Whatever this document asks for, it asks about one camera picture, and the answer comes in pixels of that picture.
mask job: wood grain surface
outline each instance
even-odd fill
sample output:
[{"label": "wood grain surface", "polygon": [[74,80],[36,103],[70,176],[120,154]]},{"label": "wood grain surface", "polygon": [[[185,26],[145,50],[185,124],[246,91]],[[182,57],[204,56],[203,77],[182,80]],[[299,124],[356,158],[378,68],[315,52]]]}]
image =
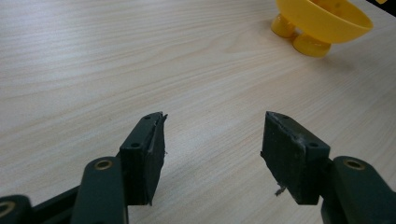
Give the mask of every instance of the wood grain surface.
[{"label": "wood grain surface", "polygon": [[396,190],[396,20],[324,58],[270,30],[275,1],[0,1],[0,196],[44,202],[163,111],[153,206],[131,223],[321,223],[260,157],[265,111],[370,162]]}]

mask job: bolt hole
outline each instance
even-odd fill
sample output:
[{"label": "bolt hole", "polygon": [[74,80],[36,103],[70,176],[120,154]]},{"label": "bolt hole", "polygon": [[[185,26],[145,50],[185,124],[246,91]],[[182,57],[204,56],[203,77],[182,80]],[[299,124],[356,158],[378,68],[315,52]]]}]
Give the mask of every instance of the bolt hole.
[{"label": "bolt hole", "polygon": [[344,165],[355,170],[364,170],[365,166],[358,161],[344,160]]},{"label": "bolt hole", "polygon": [[113,165],[112,161],[102,160],[95,164],[95,169],[96,170],[106,170],[106,169],[110,168],[112,165]]},{"label": "bolt hole", "polygon": [[12,212],[12,210],[14,210],[15,208],[15,205],[16,204],[12,201],[6,201],[0,203],[0,217],[4,217],[10,212]]},{"label": "bolt hole", "polygon": [[140,147],[140,144],[138,144],[138,143],[132,143],[132,144],[131,144],[131,147]]},{"label": "bolt hole", "polygon": [[319,145],[318,144],[316,144],[316,143],[310,143],[310,144],[308,144],[309,146],[311,146],[311,147],[318,147]]}]

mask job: yellow bowl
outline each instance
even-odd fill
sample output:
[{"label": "yellow bowl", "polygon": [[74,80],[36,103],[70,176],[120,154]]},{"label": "yellow bowl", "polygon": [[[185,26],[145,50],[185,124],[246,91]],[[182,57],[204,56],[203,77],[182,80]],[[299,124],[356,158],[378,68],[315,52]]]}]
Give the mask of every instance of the yellow bowl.
[{"label": "yellow bowl", "polygon": [[[276,0],[280,11],[272,24],[273,31],[281,36],[290,37],[297,26],[303,31],[294,42],[313,42],[314,45],[343,43],[364,35],[373,28],[370,19],[347,0]],[[293,43],[299,50],[302,43]],[[303,43],[304,48],[312,48]]]}]

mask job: light wooden tabletop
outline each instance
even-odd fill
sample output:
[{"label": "light wooden tabletop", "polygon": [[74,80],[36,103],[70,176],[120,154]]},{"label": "light wooden tabletop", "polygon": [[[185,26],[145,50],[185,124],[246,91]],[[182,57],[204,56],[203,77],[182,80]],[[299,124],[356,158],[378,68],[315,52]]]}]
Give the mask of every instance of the light wooden tabletop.
[{"label": "light wooden tabletop", "polygon": [[321,223],[319,205],[274,194],[267,110],[396,190],[396,19],[353,3],[374,29],[318,59],[270,30],[275,1],[1,1],[0,196],[73,188],[156,111],[168,154],[131,223]]}]

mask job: bowl foot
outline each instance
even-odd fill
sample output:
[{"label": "bowl foot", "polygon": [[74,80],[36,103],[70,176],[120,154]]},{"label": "bowl foot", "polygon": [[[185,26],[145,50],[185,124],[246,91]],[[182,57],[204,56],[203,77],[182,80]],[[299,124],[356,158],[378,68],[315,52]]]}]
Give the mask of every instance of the bowl foot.
[{"label": "bowl foot", "polygon": [[282,14],[277,15],[271,24],[271,29],[274,33],[286,38],[294,36],[295,28],[296,27],[288,21],[288,19],[283,17]]},{"label": "bowl foot", "polygon": [[301,34],[294,39],[293,46],[302,54],[312,57],[323,57],[329,52],[332,45],[317,40],[310,35]]}]

